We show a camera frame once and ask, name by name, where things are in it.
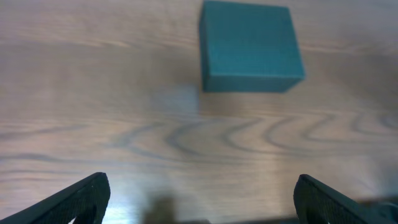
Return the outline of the black gift box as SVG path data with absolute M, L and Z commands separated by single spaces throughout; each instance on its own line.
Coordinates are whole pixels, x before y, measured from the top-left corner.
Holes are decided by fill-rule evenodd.
M 204 1 L 198 28 L 203 91 L 283 93 L 305 79 L 287 7 Z

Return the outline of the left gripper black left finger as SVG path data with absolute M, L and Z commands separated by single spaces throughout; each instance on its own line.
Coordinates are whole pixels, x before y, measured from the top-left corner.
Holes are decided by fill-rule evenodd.
M 111 191 L 107 175 L 96 172 L 18 213 L 1 224 L 101 224 Z

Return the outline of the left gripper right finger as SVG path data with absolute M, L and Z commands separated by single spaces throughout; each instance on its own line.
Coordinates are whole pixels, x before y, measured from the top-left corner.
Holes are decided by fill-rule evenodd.
M 300 224 L 397 223 L 396 204 L 358 204 L 307 174 L 300 175 L 295 185 L 294 205 Z

